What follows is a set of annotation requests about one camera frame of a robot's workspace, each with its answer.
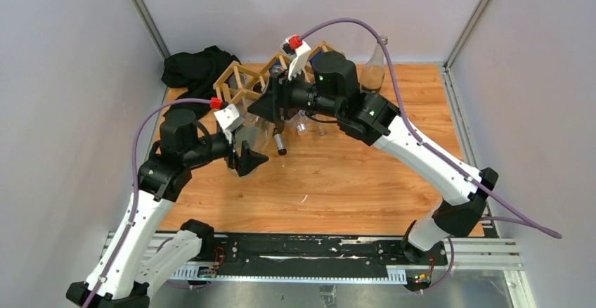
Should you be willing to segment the clear bottle black label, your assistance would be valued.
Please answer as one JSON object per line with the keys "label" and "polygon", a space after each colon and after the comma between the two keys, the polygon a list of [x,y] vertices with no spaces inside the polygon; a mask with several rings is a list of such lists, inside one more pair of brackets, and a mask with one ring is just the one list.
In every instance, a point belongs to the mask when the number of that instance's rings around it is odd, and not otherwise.
{"label": "clear bottle black label", "polygon": [[242,142],[246,141],[251,150],[264,155],[273,136],[274,124],[251,113],[245,113],[243,117],[245,121],[236,129],[235,149],[240,153]]}

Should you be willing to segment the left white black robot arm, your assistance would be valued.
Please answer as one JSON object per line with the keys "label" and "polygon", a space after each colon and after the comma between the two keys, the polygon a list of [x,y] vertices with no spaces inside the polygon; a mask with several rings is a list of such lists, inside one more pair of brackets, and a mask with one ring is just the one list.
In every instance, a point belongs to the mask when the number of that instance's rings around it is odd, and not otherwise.
{"label": "left white black robot arm", "polygon": [[70,284],[65,294],[69,301],[79,307],[148,307],[184,263],[214,255],[214,228],[190,219],[150,259],[143,258],[193,169],[223,159],[243,177],[268,160],[248,142],[236,143],[235,131],[244,118],[235,105],[224,106],[214,116],[218,130],[211,134],[192,110],[175,109],[166,115],[148,159],[134,167],[134,190],[121,224],[86,280]]}

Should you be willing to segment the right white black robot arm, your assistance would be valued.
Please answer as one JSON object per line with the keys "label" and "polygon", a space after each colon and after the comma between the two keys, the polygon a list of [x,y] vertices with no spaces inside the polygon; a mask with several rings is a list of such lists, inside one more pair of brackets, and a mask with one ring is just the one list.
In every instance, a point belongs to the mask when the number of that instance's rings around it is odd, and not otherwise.
{"label": "right white black robot arm", "polygon": [[411,264],[422,262],[444,238],[467,237],[498,180],[493,169],[472,167],[434,143],[387,98],[361,90],[356,65],[336,51],[316,56],[312,82],[293,68],[272,74],[248,111],[269,122],[299,111],[333,117],[347,136],[390,154],[430,183],[442,201],[403,237],[401,254]]}

